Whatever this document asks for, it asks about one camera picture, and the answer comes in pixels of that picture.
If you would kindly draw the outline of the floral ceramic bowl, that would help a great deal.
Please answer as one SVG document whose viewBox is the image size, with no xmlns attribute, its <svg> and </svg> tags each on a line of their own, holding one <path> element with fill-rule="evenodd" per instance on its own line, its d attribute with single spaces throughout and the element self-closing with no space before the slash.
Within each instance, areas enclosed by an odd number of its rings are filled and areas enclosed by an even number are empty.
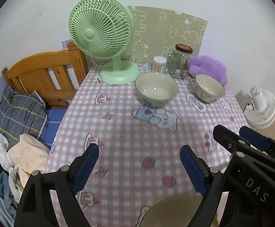
<svg viewBox="0 0 275 227">
<path fill-rule="evenodd" d="M 196 94 L 205 103 L 213 103 L 224 97 L 224 87 L 211 76 L 199 74 L 195 77 Z"/>
<path fill-rule="evenodd" d="M 179 86 L 172 77 L 157 72 L 139 75 L 134 86 L 142 103 L 151 108 L 165 107 L 179 92 Z"/>
<path fill-rule="evenodd" d="M 167 197 L 140 211 L 136 226 L 188 226 L 203 197 L 187 193 Z"/>
</svg>

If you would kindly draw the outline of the white floor fan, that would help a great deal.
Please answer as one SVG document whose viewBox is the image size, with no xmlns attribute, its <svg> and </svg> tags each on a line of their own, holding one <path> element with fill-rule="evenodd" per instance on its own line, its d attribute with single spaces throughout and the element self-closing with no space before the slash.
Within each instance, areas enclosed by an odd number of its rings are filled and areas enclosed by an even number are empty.
<svg viewBox="0 0 275 227">
<path fill-rule="evenodd" d="M 252 128 L 266 129 L 275 121 L 275 97 L 266 89 L 253 85 L 248 90 L 250 102 L 243 114 Z"/>
</svg>

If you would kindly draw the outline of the peach cloth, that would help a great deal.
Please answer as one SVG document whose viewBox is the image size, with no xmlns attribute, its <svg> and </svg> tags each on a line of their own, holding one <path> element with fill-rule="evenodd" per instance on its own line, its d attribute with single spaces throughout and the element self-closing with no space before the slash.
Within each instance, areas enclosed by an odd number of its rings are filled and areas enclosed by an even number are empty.
<svg viewBox="0 0 275 227">
<path fill-rule="evenodd" d="M 25 187 L 33 171 L 45 173 L 50 150 L 29 134 L 21 134 L 19 142 L 8 152 L 13 162 L 22 187 Z"/>
</svg>

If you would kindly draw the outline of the pink checkered tablecloth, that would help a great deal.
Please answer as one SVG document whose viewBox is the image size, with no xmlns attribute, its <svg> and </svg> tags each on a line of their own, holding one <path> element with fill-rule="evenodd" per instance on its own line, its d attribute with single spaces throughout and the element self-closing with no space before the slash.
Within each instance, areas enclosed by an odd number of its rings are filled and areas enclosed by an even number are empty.
<svg viewBox="0 0 275 227">
<path fill-rule="evenodd" d="M 55 172 L 99 146 L 99 158 L 76 196 L 91 226 L 139 226 L 151 206 L 180 193 L 194 194 L 179 151 L 189 145 L 210 167 L 223 169 L 230 154 L 213 139 L 222 124 L 233 132 L 247 124 L 230 90 L 205 104 L 194 79 L 178 80 L 179 92 L 165 107 L 152 109 L 139 99 L 134 83 L 109 85 L 93 67 L 58 128 L 46 170 Z"/>
</svg>

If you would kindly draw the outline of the white plastic bag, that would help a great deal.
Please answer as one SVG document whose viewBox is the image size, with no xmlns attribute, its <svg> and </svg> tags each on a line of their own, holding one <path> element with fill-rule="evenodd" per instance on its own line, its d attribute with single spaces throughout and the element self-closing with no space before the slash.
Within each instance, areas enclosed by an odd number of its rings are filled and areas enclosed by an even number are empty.
<svg viewBox="0 0 275 227">
<path fill-rule="evenodd" d="M 11 161 L 7 149 L 8 140 L 4 135 L 0 134 L 0 165 L 5 171 L 10 173 L 14 169 L 14 163 Z"/>
</svg>

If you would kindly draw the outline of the purple plush toy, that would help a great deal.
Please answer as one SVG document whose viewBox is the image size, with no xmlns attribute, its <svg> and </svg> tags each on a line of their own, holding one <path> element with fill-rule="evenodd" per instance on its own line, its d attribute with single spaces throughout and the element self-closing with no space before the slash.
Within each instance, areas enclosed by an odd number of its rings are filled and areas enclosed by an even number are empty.
<svg viewBox="0 0 275 227">
<path fill-rule="evenodd" d="M 222 86 L 228 84 L 227 68 L 219 60 L 209 56 L 193 56 L 189 62 L 189 74 L 196 77 L 199 74 L 211 76 Z"/>
</svg>

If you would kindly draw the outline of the glass jar with lid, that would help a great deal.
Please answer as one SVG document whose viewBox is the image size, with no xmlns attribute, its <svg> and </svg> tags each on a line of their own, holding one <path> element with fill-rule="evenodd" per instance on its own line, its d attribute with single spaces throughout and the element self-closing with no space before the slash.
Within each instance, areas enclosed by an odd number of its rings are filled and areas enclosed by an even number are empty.
<svg viewBox="0 0 275 227">
<path fill-rule="evenodd" d="M 185 79 L 189 73 L 189 61 L 193 49 L 184 44 L 176 44 L 175 50 L 167 58 L 167 72 L 174 79 Z"/>
</svg>

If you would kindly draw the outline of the blue bed sheet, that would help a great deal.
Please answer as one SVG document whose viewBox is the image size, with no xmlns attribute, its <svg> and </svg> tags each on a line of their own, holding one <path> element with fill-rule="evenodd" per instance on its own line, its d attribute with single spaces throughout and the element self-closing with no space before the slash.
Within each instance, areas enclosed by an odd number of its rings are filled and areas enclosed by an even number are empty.
<svg viewBox="0 0 275 227">
<path fill-rule="evenodd" d="M 49 149 L 51 149 L 53 146 L 54 138 L 66 111 L 67 109 L 64 108 L 46 110 L 48 115 L 48 122 L 44 134 L 41 138 L 41 142 Z"/>
</svg>

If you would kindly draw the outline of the grey plaid pillow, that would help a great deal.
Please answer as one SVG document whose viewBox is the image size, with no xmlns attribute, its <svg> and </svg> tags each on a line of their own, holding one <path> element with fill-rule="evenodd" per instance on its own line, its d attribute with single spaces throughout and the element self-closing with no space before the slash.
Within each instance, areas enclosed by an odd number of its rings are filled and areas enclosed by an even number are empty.
<svg viewBox="0 0 275 227">
<path fill-rule="evenodd" d="M 22 134 L 40 140 L 48 123 L 46 103 L 34 91 L 20 93 L 7 86 L 0 101 L 0 134 L 8 141 L 8 149 L 16 145 Z"/>
</svg>

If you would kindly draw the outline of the cotton swab container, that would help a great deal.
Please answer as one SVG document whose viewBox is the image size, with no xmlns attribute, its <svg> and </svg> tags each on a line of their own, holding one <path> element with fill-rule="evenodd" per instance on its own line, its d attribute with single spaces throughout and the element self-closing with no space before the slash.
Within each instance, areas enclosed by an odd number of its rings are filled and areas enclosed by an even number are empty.
<svg viewBox="0 0 275 227">
<path fill-rule="evenodd" d="M 167 58 L 155 56 L 153 58 L 152 71 L 164 74 L 166 72 Z"/>
</svg>

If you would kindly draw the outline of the green desk fan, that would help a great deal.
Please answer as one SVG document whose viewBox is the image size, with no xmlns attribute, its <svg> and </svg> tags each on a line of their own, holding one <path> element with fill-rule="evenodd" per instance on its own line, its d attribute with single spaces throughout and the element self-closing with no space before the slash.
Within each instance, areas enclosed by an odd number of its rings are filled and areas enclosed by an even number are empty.
<svg viewBox="0 0 275 227">
<path fill-rule="evenodd" d="M 70 36 L 82 52 L 109 60 L 99 78 L 112 85 L 133 82 L 141 73 L 136 63 L 121 58 L 132 40 L 133 27 L 131 11 L 116 0 L 81 0 L 68 22 Z"/>
</svg>

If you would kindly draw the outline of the green patterned wall mat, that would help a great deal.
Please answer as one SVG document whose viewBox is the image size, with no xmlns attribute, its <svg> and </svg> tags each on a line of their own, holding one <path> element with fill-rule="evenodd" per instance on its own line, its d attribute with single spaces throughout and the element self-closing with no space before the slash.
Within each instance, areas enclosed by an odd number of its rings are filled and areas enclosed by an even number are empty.
<svg viewBox="0 0 275 227">
<path fill-rule="evenodd" d="M 130 6 L 129 9 L 135 20 L 134 33 L 122 59 L 150 65 L 154 56 L 168 57 L 176 44 L 187 45 L 193 49 L 193 55 L 199 54 L 206 20 L 161 8 Z"/>
</svg>

